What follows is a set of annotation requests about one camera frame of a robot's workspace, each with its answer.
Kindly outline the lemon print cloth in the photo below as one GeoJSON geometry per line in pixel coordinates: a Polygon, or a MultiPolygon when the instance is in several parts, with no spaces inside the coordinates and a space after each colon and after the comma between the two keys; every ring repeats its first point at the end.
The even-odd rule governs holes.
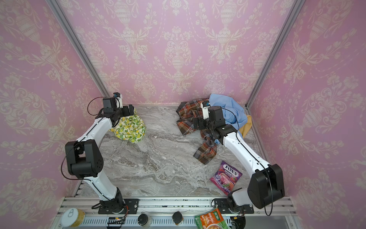
{"type": "Polygon", "coordinates": [[[122,117],[119,123],[110,131],[121,140],[138,143],[142,141],[145,136],[146,125],[136,113],[136,110],[134,110],[134,115],[122,117]]]}

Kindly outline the red plaid cloth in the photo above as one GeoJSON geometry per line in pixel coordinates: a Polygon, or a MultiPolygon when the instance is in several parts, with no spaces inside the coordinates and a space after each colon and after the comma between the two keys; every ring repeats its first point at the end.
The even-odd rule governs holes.
{"type": "Polygon", "coordinates": [[[179,115],[176,124],[182,135],[200,131],[203,143],[193,157],[204,165],[208,164],[217,153],[217,144],[211,131],[206,128],[201,108],[202,104],[207,104],[208,102],[206,98],[194,99],[190,102],[182,102],[176,110],[176,113],[179,115]]]}

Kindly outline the light blue cloth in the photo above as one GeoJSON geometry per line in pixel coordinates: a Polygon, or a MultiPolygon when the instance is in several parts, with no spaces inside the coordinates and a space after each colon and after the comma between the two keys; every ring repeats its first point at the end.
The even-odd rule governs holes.
{"type": "Polygon", "coordinates": [[[244,109],[231,97],[221,94],[211,94],[210,106],[220,106],[226,124],[231,124],[236,130],[242,128],[248,122],[244,109]]]}

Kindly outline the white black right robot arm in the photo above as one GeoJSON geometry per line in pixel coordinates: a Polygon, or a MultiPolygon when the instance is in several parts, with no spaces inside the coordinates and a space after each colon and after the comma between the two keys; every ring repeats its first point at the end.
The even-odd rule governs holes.
{"type": "Polygon", "coordinates": [[[232,212],[241,206],[253,205],[264,209],[285,196],[283,171],[279,165],[271,165],[262,159],[243,140],[231,124],[227,124],[222,107],[201,104],[203,117],[194,120],[194,127],[208,129],[215,140],[229,149],[244,166],[250,176],[248,188],[229,193],[228,204],[232,212]]]}

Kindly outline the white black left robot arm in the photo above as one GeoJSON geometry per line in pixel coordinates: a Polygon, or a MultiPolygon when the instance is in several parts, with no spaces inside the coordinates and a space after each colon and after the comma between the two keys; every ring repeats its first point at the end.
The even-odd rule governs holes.
{"type": "Polygon", "coordinates": [[[122,117],[134,115],[134,107],[124,106],[120,93],[104,97],[103,106],[91,127],[77,140],[66,143],[64,160],[69,174],[85,181],[97,193],[100,207],[114,207],[118,213],[126,204],[120,190],[103,170],[104,158],[99,146],[106,133],[116,127],[122,117]]]}

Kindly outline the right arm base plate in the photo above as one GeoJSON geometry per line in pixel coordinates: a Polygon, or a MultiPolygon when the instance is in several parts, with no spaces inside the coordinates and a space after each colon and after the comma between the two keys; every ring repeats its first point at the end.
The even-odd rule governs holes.
{"type": "Polygon", "coordinates": [[[229,198],[215,198],[211,204],[213,207],[218,208],[221,214],[254,214],[254,209],[251,205],[237,206],[229,198]]]}

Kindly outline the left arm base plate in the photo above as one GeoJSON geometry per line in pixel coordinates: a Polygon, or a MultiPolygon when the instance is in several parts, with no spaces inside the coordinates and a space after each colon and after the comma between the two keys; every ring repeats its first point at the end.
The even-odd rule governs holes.
{"type": "Polygon", "coordinates": [[[124,199],[122,203],[117,203],[116,201],[100,201],[100,207],[98,209],[99,214],[128,214],[133,215],[138,211],[139,199],[138,198],[128,198],[124,199]]]}

